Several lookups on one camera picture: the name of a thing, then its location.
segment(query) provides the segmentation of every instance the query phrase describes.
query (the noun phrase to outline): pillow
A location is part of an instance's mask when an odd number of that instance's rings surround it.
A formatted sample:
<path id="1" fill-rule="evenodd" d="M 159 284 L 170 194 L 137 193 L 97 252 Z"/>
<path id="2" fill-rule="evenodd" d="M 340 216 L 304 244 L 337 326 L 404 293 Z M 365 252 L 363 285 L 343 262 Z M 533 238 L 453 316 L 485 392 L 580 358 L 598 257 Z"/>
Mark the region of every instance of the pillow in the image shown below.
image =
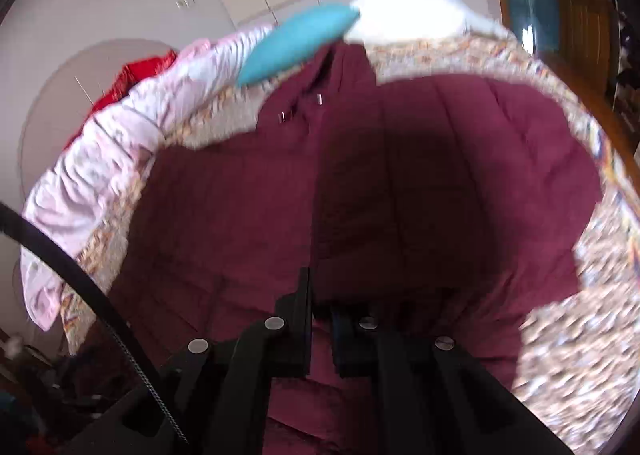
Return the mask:
<path id="1" fill-rule="evenodd" d="M 511 33 L 478 15 L 460 0 L 353 0 L 360 19 L 344 35 L 347 42 L 386 45 L 459 36 L 473 31 L 500 39 Z"/>
<path id="2" fill-rule="evenodd" d="M 340 38 L 359 16 L 358 10 L 341 4 L 326 4 L 292 16 L 255 46 L 237 85 L 267 79 L 308 60 L 322 45 Z"/>

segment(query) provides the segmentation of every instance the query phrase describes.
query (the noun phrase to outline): teal cushion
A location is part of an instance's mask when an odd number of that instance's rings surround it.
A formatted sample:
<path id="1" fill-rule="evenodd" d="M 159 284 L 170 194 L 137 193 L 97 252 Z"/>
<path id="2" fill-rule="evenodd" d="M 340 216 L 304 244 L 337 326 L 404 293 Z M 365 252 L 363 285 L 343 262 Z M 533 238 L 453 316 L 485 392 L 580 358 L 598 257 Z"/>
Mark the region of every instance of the teal cushion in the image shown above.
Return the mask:
<path id="1" fill-rule="evenodd" d="M 255 46 L 238 76 L 238 86 L 267 79 L 311 58 L 340 38 L 359 18 L 349 6 L 326 4 L 292 16 Z"/>

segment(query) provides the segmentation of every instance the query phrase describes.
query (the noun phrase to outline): silver bolt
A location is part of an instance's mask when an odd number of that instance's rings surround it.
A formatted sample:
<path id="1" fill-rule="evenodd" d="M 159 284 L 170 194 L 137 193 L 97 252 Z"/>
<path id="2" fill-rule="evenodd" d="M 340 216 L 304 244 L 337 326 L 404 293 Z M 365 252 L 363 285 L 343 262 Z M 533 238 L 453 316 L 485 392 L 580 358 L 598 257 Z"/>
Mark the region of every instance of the silver bolt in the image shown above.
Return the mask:
<path id="1" fill-rule="evenodd" d="M 378 322 L 372 316 L 365 316 L 360 320 L 360 327 L 364 330 L 374 330 L 378 328 Z"/>
<path id="2" fill-rule="evenodd" d="M 284 327 L 284 320 L 278 316 L 271 316 L 264 321 L 264 326 L 269 330 L 279 330 Z"/>
<path id="3" fill-rule="evenodd" d="M 449 336 L 439 336 L 436 338 L 436 346 L 440 350 L 452 350 L 456 344 Z"/>
<path id="4" fill-rule="evenodd" d="M 188 345 L 188 349 L 191 354 L 202 354 L 208 348 L 209 343 L 207 340 L 203 339 L 191 340 Z"/>

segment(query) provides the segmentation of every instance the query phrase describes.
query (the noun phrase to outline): red garment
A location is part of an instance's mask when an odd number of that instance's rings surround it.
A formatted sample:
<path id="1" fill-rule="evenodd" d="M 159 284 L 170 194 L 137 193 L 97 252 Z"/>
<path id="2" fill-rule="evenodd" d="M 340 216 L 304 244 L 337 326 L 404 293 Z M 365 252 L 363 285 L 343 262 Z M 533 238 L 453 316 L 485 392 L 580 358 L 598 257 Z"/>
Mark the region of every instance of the red garment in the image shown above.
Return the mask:
<path id="1" fill-rule="evenodd" d="M 528 87 L 375 83 L 361 46 L 326 47 L 254 132 L 159 152 L 110 292 L 155 363 L 270 316 L 313 256 L 319 298 L 384 295 L 383 317 L 402 305 L 404 329 L 456 332 L 511 383 L 523 312 L 575 292 L 570 248 L 599 197 L 595 167 Z M 311 363 L 306 380 L 274 380 L 264 453 L 376 453 L 369 381 L 335 374 L 324 324 Z"/>
<path id="2" fill-rule="evenodd" d="M 84 124 L 92 115 L 95 114 L 95 112 L 100 112 L 108 105 L 123 99 L 129 94 L 129 90 L 135 87 L 135 85 L 140 83 L 143 79 L 155 76 L 160 74 L 162 71 L 167 70 L 171 67 L 171 64 L 175 61 L 177 56 L 178 55 L 174 50 L 170 50 L 164 56 L 153 56 L 151 58 L 145 58 L 144 60 L 132 61 L 131 63 L 127 63 L 123 66 L 116 76 L 113 85 L 111 85 L 111 88 L 92 105 L 89 113 L 82 122 L 82 125 L 80 125 L 79 130 L 71 136 L 68 142 L 66 142 L 63 150 L 66 150 L 71 146 L 71 143 L 73 143 L 76 138 L 82 134 L 82 127 L 84 127 Z"/>

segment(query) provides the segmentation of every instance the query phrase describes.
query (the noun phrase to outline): mattress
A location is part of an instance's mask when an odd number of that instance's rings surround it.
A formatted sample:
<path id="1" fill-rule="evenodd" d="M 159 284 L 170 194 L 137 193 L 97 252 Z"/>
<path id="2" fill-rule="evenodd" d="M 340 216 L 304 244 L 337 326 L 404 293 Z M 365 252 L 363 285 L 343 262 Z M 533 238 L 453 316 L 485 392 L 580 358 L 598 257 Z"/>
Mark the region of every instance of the mattress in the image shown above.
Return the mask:
<path id="1" fill-rule="evenodd" d="M 521 327 L 522 351 L 512 390 L 575 453 L 597 453 L 638 393 L 640 200 L 622 161 L 577 96 L 517 42 L 468 35 L 372 47 L 367 54 L 378 82 L 465 72 L 532 85 L 560 104 L 573 135 L 593 156 L 604 196 L 574 248 L 580 292 L 529 314 Z M 201 148 L 251 130 L 263 99 L 282 79 L 226 89 L 175 130 L 168 143 Z M 146 174 L 135 178 L 113 202 L 78 255 L 105 293 L 126 254 L 128 225 L 145 179 Z M 75 353 L 95 316 L 65 287 L 61 317 L 69 350 Z"/>

